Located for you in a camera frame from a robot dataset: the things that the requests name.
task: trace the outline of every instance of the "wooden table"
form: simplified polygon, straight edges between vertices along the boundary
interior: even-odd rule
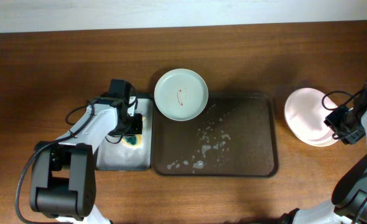
[[[279,172],[270,179],[96,172],[96,205],[115,223],[277,218],[328,200],[366,152],[365,139],[323,148],[300,142],[285,124],[283,106],[303,86],[325,93],[363,86],[367,21],[0,34],[0,223],[18,222],[14,196],[22,168],[38,141],[69,128],[64,117],[71,109],[106,91],[112,78],[151,93],[173,68],[195,70],[210,91],[273,97]],[[29,208],[29,180],[23,215],[46,221]]]

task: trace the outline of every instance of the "red stain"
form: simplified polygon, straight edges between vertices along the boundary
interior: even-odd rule
[[[178,103],[179,103],[179,105],[183,106],[184,104],[182,103],[182,100],[179,98],[179,93],[181,93],[181,92],[182,92],[182,90],[179,90],[179,91],[177,92],[177,98],[178,98]]]

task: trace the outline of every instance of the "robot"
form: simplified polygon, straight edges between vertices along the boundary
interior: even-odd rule
[[[93,154],[102,141],[110,142],[107,136],[119,136],[119,141],[111,142],[117,144],[123,136],[142,133],[142,115],[134,113],[137,97],[130,101],[131,90],[136,95],[129,82],[112,80],[109,92],[81,107],[86,108],[85,114],[68,132],[54,141],[41,141],[36,145],[16,192],[15,208],[22,222],[33,223],[26,220],[19,210],[22,181],[33,164],[30,187],[33,211],[64,223],[112,223],[95,206]],[[349,109],[346,105],[351,101],[354,107]],[[344,144],[355,144],[367,135],[367,82],[344,104],[326,109],[332,111],[325,124],[334,131],[333,138]],[[70,166],[70,178],[52,176],[52,172],[60,171],[62,166]],[[274,223],[349,224],[358,221],[367,223],[367,154],[337,183],[331,200],[308,210],[296,208]]]

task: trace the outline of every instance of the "stacked plate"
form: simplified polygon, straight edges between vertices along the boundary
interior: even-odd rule
[[[334,132],[324,124],[326,116],[331,113],[322,106],[324,96],[319,90],[302,88],[293,92],[284,106],[284,116],[291,131],[311,146],[330,146],[337,142],[332,138]],[[328,97],[325,106],[337,107]]]

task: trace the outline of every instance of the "white wall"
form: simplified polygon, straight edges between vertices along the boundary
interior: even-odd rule
[[[0,0],[0,32],[367,19],[367,0]]]

